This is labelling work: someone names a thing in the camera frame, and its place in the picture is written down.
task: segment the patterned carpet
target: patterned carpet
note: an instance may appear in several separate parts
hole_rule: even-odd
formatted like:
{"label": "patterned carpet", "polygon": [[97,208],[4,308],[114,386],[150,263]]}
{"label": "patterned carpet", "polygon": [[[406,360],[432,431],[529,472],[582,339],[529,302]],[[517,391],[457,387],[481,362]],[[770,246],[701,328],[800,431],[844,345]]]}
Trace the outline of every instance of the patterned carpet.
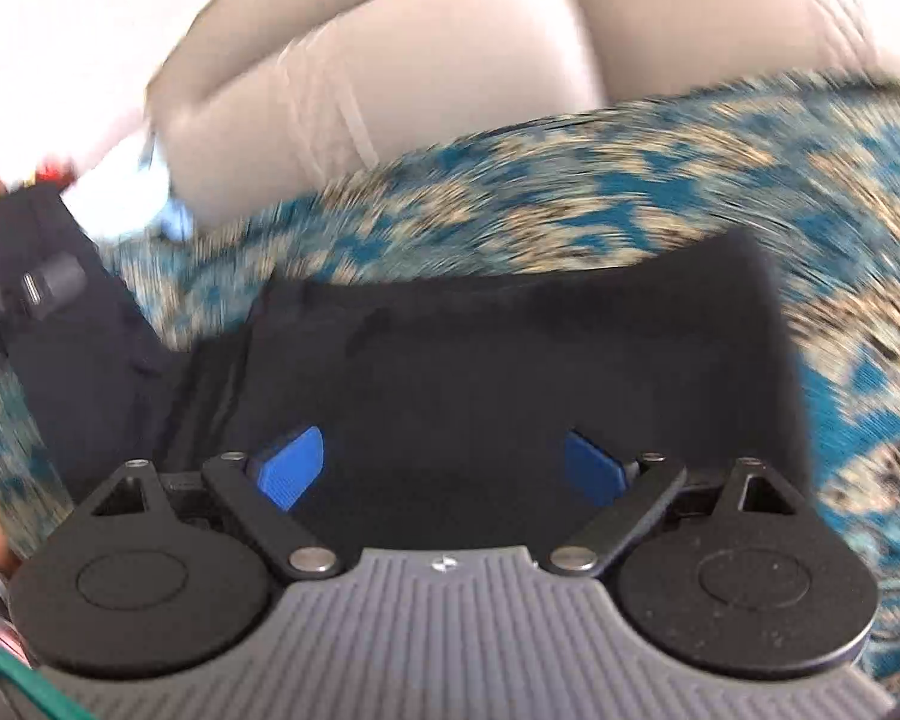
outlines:
{"label": "patterned carpet", "polygon": [[[900,691],[900,88],[784,76],[545,119],[409,154],[192,244],[151,236],[103,257],[183,348],[240,322],[274,271],[624,266],[738,223],[781,269],[821,510],[883,589],[864,668]],[[9,371],[0,503],[23,553],[68,506]]]}

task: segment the dark garment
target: dark garment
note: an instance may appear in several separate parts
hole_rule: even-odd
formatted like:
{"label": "dark garment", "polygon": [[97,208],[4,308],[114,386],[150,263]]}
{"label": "dark garment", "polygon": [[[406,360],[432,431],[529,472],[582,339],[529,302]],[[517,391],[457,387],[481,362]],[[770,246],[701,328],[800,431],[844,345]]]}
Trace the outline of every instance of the dark garment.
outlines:
{"label": "dark garment", "polygon": [[[274,280],[242,328],[174,358],[57,200],[16,201],[31,215],[2,209],[1,279],[47,241],[92,274],[77,304],[10,343],[68,480],[135,456],[193,469],[316,425],[324,471],[293,515],[351,559],[362,546],[556,545],[595,511],[564,481],[570,430],[697,476],[758,456],[807,489],[792,349],[742,230],[626,269]],[[28,242],[17,224],[43,232]]]}

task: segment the leather couch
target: leather couch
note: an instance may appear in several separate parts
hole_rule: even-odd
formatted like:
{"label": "leather couch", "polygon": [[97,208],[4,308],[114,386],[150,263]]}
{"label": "leather couch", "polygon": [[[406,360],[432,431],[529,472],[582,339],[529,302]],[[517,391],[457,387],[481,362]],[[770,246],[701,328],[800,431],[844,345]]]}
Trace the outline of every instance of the leather couch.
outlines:
{"label": "leather couch", "polygon": [[900,77],[900,0],[213,0],[148,108],[212,226],[469,132],[793,69]]}

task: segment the green cable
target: green cable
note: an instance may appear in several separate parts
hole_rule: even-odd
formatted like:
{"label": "green cable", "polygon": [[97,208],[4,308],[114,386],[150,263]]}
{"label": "green cable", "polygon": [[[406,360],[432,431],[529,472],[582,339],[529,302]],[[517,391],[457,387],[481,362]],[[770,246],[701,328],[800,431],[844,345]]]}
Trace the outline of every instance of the green cable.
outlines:
{"label": "green cable", "polygon": [[50,720],[96,720],[90,712],[71,701],[34,670],[0,648],[0,676],[13,683]]}

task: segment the blue gripper pad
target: blue gripper pad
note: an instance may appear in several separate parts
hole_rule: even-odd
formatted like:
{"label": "blue gripper pad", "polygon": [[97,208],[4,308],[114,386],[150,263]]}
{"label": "blue gripper pad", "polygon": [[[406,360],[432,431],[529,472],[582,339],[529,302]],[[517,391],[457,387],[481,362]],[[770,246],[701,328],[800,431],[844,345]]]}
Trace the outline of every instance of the blue gripper pad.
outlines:
{"label": "blue gripper pad", "polygon": [[323,435],[307,428],[260,464],[257,490],[288,512],[323,471]]}
{"label": "blue gripper pad", "polygon": [[626,492],[623,466],[579,433],[567,433],[563,454],[567,481],[595,506],[606,506]]}

